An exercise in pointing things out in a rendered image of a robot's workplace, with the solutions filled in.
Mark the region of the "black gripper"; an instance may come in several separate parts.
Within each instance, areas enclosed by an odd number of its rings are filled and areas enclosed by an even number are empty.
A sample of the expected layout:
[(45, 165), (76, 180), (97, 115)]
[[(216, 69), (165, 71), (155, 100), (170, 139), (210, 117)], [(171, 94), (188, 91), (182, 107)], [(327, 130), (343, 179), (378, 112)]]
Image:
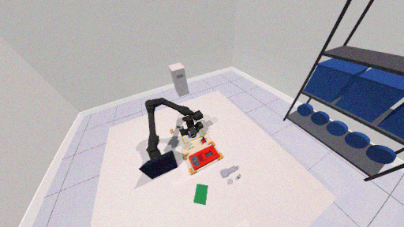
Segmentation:
[[(194, 122), (193, 122), (192, 125), (187, 125), (187, 128), (188, 128), (189, 126), (192, 127), (193, 125), (194, 125)], [(200, 129), (203, 128), (204, 126), (202, 125), (201, 121), (199, 121), (199, 122), (197, 122), (197, 123), (195, 124), (195, 127), (199, 128), (199, 130), (200, 130)], [(186, 136), (186, 135), (190, 136), (189, 133), (188, 133), (188, 129), (181, 128), (181, 129), (179, 129), (179, 131), (180, 131), (180, 133), (181, 133), (181, 136)]]

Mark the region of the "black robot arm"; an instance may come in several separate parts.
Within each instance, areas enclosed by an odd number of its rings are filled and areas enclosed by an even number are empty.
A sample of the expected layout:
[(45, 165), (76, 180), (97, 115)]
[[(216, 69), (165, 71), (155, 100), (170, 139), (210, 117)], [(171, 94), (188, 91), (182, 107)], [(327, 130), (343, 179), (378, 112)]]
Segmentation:
[[(198, 110), (196, 112), (191, 111), (187, 106), (179, 106), (173, 102), (170, 102), (164, 98), (152, 99), (147, 100), (145, 102), (145, 106), (148, 112), (148, 122), (149, 122), (149, 138), (148, 138), (148, 147), (146, 151), (148, 152), (150, 162), (161, 158), (162, 154), (161, 151), (157, 148), (159, 145), (159, 136), (156, 134), (155, 128), (155, 108), (160, 105), (168, 106), (180, 114), (186, 116), (183, 117), (182, 120), (186, 122), (187, 125), (193, 124), (193, 119), (198, 121), (203, 118), (203, 114)], [(188, 116), (187, 116), (188, 115)], [(193, 125), (192, 127), (188, 127), (188, 131), (190, 132), (191, 136), (196, 135), (199, 132), (199, 128)]]

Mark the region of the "green rectangle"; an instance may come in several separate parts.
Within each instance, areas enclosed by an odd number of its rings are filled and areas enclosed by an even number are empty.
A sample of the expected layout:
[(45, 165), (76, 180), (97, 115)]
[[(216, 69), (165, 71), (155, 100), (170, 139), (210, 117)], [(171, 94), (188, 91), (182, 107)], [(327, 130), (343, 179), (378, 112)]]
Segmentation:
[(208, 185), (197, 184), (193, 202), (206, 205), (207, 193)]

